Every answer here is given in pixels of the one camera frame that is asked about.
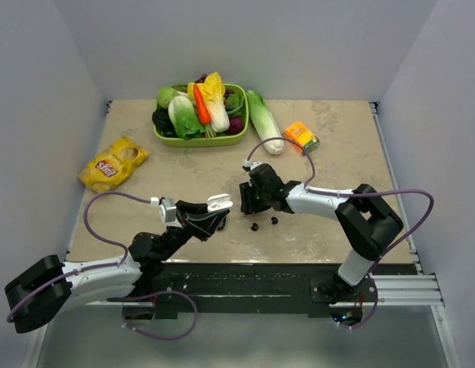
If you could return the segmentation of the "black earbud charging case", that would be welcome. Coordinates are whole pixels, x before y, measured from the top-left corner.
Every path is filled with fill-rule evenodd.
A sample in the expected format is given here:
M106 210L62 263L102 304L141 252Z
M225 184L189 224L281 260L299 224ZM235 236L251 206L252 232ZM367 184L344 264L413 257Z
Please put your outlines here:
M223 229L225 228L225 226L226 226L226 222L227 222L227 219L224 218L224 219L222 220L222 222L220 223L220 225L218 226L217 230L218 230L218 231L223 230Z

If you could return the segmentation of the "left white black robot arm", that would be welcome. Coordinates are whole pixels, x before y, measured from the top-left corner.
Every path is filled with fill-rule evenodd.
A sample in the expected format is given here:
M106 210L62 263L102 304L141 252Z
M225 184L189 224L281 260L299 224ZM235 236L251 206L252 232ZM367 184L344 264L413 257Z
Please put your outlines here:
M123 254L99 261L61 261L48 255L5 286L10 307L6 320L17 333L43 327L66 309L101 300L142 301L165 261L188 240L207 241L225 222L233 202L228 194L195 204L152 197L147 205L159 210L165 231L140 232Z

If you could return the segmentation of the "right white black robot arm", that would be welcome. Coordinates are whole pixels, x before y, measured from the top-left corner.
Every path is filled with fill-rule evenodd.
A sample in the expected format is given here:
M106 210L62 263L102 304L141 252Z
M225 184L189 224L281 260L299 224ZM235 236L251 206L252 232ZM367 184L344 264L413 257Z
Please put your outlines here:
M243 169L249 175L239 185L243 214L273 209L318 215L341 225L352 250L338 270L316 286L332 304L351 301L360 293L364 277L404 228L394 209L370 185L338 192L309 189L299 181L283 182L267 163L246 160Z

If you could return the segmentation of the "white earbud charging case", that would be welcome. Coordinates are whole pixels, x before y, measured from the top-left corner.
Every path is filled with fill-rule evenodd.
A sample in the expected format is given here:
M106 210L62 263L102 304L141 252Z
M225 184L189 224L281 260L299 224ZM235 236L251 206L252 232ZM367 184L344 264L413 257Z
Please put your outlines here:
M213 195L207 200L208 212L216 212L223 209L230 209L233 206L231 196L227 193Z

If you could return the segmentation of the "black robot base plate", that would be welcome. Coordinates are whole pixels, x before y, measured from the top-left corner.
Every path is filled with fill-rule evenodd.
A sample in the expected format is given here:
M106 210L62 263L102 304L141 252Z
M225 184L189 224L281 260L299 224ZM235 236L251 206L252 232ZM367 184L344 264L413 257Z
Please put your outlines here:
M349 286L326 264L209 264L130 261L93 269L69 279L63 310L94 301L148 301L157 293L159 318L198 311L215 314L305 314L346 319L332 309L359 297L375 298L367 281Z

